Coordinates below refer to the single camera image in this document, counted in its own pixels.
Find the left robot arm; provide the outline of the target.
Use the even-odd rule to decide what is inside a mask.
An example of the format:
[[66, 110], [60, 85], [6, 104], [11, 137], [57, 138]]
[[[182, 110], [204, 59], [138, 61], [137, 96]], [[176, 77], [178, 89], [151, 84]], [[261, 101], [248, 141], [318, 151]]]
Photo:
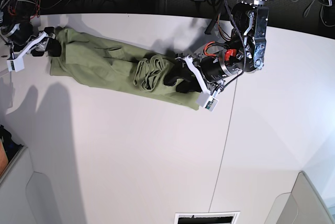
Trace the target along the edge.
[[232, 25], [230, 36], [223, 42], [211, 41], [201, 53], [177, 54], [177, 63], [165, 76], [166, 86], [175, 86], [179, 93], [208, 92], [215, 96], [230, 82], [245, 73], [261, 70], [264, 66], [268, 0], [221, 0]]

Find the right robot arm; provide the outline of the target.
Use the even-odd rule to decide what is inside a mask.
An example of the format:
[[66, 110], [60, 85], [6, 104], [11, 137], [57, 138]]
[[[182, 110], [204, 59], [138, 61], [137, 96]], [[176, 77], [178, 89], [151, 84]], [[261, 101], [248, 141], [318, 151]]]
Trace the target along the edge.
[[45, 32], [46, 37], [35, 43], [28, 52], [34, 57], [41, 57], [45, 53], [54, 58], [61, 56], [62, 46], [56, 38], [55, 28], [39, 30], [31, 22], [40, 16], [41, 10], [41, 0], [1, 0], [1, 39], [10, 48], [11, 54], [19, 53]]

